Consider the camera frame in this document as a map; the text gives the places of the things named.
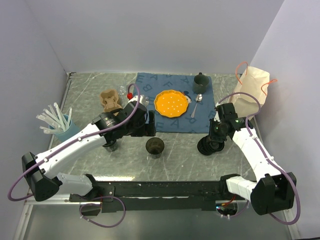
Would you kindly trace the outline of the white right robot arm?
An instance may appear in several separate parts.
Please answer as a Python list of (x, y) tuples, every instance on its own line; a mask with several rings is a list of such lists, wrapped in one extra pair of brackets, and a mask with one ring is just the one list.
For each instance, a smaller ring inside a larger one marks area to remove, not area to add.
[(271, 214), (291, 209), (294, 205), (296, 177), (285, 172), (268, 153), (255, 128), (245, 117), (238, 117), (232, 103), (215, 107), (217, 114), (210, 120), (207, 142), (222, 149), (230, 138), (250, 164), (255, 181), (240, 175), (224, 176), (219, 186), (219, 195), (230, 199), (238, 195), (248, 200), (258, 215)]

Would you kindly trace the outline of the black takeout coffee cup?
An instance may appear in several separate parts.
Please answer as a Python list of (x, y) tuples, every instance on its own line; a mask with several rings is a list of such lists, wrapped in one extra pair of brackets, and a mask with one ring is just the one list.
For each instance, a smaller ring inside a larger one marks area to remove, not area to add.
[(158, 159), (165, 149), (165, 143), (158, 137), (152, 137), (146, 142), (145, 148), (151, 158)]

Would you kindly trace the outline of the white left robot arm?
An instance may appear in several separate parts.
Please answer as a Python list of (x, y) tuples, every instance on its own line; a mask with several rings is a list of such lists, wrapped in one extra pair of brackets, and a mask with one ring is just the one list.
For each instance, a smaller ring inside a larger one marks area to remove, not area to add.
[(94, 201), (99, 187), (90, 174), (70, 175), (62, 171), (85, 153), (103, 146), (110, 148), (124, 136), (153, 137), (156, 134), (155, 112), (140, 102), (129, 102), (125, 108), (103, 112), (76, 135), (56, 147), (22, 157), (25, 179), (36, 201), (55, 194), (75, 194)]

